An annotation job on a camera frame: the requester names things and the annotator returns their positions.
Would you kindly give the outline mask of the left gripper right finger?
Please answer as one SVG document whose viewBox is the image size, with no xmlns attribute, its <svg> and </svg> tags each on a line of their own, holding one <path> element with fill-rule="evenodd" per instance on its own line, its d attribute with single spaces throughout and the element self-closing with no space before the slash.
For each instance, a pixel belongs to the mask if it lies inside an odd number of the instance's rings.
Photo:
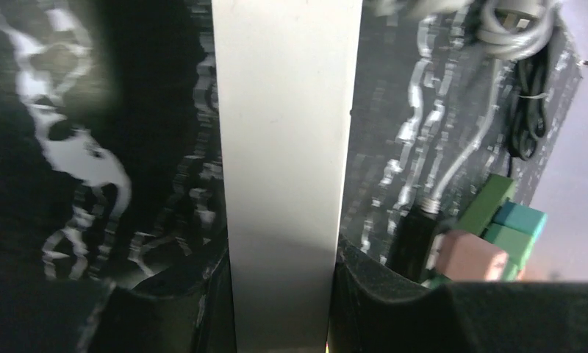
<svg viewBox="0 0 588 353">
<path fill-rule="evenodd" d="M 340 237 L 331 352 L 588 352 L 588 283 L 416 284 Z"/>
</svg>

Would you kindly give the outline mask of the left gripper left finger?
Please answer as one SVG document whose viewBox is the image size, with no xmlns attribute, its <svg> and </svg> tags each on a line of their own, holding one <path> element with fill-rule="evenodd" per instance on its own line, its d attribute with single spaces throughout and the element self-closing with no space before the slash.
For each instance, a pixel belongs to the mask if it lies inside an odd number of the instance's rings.
<svg viewBox="0 0 588 353">
<path fill-rule="evenodd" d="M 141 282 L 47 281 L 0 268 L 0 352 L 234 352 L 228 242 Z"/>
</svg>

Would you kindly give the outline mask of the green power strip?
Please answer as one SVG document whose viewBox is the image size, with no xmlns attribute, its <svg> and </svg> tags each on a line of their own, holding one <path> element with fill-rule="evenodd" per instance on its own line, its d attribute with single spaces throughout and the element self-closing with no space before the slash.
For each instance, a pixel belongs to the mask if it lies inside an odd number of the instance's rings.
<svg viewBox="0 0 588 353">
<path fill-rule="evenodd" d="M 452 231 L 482 236 L 498 210 L 515 196 L 516 182 L 499 174 L 492 174 L 476 194 Z"/>
</svg>

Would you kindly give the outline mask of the white power strip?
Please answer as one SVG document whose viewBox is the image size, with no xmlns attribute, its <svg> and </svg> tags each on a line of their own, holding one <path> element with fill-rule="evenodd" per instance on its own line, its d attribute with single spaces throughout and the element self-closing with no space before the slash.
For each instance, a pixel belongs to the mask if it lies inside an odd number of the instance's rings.
<svg viewBox="0 0 588 353">
<path fill-rule="evenodd" d="M 360 1 L 214 1 L 239 352 L 322 352 Z"/>
</svg>

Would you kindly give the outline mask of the short black power strip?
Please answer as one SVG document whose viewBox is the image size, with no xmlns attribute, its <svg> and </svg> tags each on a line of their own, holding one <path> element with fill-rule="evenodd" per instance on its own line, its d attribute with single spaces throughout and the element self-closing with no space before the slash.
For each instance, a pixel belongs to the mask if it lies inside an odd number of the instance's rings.
<svg viewBox="0 0 588 353">
<path fill-rule="evenodd" d="M 452 223 L 451 218 L 426 213 L 420 208 L 410 211 L 395 231 L 386 266 L 413 282 L 423 282 L 433 241 Z"/>
</svg>

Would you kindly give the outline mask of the mint green plug adapter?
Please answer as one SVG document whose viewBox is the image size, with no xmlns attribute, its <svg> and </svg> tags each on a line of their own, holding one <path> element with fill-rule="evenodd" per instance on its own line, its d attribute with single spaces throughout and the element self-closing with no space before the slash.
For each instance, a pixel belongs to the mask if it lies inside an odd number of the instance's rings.
<svg viewBox="0 0 588 353">
<path fill-rule="evenodd" d="M 518 268 L 524 268 L 535 244 L 530 235 L 500 224 L 491 224 L 484 233 L 484 239 L 509 255 L 509 261 Z"/>
</svg>

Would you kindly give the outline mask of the teal plug adapter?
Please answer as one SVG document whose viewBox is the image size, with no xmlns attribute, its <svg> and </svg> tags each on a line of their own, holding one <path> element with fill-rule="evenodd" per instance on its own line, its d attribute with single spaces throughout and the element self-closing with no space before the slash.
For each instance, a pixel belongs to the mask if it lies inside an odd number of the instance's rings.
<svg viewBox="0 0 588 353">
<path fill-rule="evenodd" d="M 505 202 L 492 219 L 494 224 L 525 233 L 536 242 L 547 223 L 548 215 L 523 204 Z"/>
</svg>

